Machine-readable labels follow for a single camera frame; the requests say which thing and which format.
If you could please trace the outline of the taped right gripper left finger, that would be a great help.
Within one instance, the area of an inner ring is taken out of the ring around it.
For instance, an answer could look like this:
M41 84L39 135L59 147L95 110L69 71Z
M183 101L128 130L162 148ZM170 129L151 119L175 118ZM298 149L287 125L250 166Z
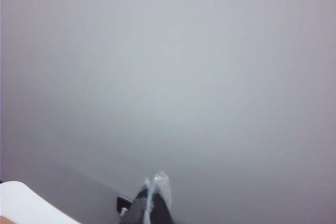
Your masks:
M145 178L144 184L125 213L125 223L143 223L151 182Z

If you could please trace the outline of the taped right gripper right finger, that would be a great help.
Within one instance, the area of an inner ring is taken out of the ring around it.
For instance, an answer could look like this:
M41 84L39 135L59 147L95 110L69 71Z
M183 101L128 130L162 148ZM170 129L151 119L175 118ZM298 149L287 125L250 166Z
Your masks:
M158 171L149 186L146 200L147 223L174 223L171 215L172 191L168 175Z

